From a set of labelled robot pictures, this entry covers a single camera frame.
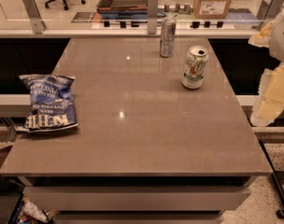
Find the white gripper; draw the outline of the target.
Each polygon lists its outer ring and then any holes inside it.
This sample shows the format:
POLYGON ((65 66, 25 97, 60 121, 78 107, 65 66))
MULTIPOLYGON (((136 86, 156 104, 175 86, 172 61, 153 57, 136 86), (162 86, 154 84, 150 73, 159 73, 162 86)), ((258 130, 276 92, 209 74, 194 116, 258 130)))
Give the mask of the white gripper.
MULTIPOLYGON (((284 62, 284 8, 274 21, 268 22, 248 43, 259 48, 268 48, 272 57, 284 62)), ((273 123, 284 110, 284 63, 275 70, 265 69, 261 76, 250 116, 254 126, 266 127, 273 123)))

